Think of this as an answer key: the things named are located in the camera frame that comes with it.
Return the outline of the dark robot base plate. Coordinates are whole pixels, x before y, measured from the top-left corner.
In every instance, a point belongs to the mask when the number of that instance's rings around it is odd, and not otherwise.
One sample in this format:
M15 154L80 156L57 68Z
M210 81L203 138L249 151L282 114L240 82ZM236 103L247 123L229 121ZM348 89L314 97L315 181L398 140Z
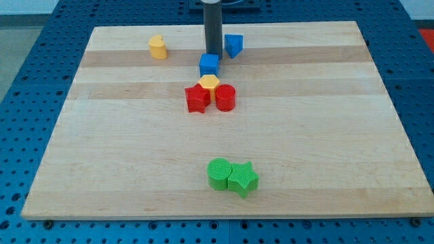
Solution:
M222 0L222 10L260 10L261 0ZM203 3L200 0L188 0L190 12L202 12Z

